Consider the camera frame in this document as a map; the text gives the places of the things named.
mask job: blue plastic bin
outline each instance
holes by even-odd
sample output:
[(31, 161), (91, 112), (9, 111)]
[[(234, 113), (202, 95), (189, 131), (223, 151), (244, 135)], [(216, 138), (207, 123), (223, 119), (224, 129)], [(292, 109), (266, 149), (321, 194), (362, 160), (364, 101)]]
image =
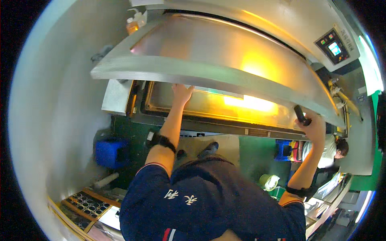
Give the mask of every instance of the blue plastic bin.
[(278, 147), (278, 152), (275, 156), (276, 161), (290, 161), (290, 155), (292, 151), (292, 147), (290, 145), (291, 142), (291, 140), (276, 140), (276, 145)]
[(95, 144), (95, 161), (111, 169), (129, 164), (129, 140), (110, 137), (98, 141)]

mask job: navy blue shirt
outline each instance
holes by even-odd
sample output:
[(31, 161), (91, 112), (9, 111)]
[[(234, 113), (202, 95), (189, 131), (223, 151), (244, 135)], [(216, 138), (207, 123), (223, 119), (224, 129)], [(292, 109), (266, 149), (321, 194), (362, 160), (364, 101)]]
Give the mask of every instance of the navy blue shirt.
[(208, 157), (169, 179), (159, 163), (142, 167), (120, 210), (125, 240), (211, 240), (231, 229), (241, 240), (305, 240), (304, 205), (280, 206), (233, 164)]

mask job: handle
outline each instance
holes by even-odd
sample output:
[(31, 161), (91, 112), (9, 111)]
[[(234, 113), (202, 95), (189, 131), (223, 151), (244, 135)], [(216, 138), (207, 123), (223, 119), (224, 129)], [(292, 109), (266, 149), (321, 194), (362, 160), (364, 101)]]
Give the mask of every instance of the handle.
[(301, 110), (300, 105), (296, 105), (293, 109), (295, 110), (295, 113), (296, 113), (296, 116), (298, 117), (299, 122), (303, 126), (309, 126), (311, 124), (312, 120), (304, 117), (303, 111)]

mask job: hand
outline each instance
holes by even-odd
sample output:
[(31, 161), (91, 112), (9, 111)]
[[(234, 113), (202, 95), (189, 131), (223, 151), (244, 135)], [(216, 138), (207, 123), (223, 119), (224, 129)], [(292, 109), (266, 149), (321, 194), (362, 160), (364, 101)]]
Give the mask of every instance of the hand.
[(305, 117), (311, 119), (309, 126), (303, 126), (298, 119), (295, 123), (299, 128), (306, 133), (307, 137), (314, 145), (321, 145), (324, 148), (324, 142), (326, 139), (326, 123), (321, 116), (313, 111), (307, 111)]
[(193, 85), (186, 89), (183, 84), (173, 84), (171, 88), (174, 92), (173, 105), (181, 104), (182, 106), (185, 106), (194, 90)]

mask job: black wristband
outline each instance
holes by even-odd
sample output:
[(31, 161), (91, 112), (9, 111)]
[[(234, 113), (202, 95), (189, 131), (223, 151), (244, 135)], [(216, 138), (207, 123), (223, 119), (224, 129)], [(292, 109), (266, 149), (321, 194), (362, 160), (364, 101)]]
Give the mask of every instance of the black wristband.
[(302, 189), (294, 189), (290, 187), (286, 187), (286, 191), (291, 194), (295, 194), (299, 197), (306, 197), (308, 193), (310, 192), (310, 188), (302, 188)]
[(177, 152), (176, 147), (170, 142), (168, 137), (161, 136), (161, 135), (159, 135), (158, 137), (159, 137), (158, 139), (159, 145), (170, 148), (174, 152), (174, 154), (176, 154)]
[(170, 150), (174, 152), (174, 154), (177, 152), (176, 147), (170, 142), (168, 137), (159, 135), (156, 132), (150, 131), (147, 140), (146, 140), (146, 145), (151, 148), (155, 145), (161, 145), (163, 147), (167, 147)]

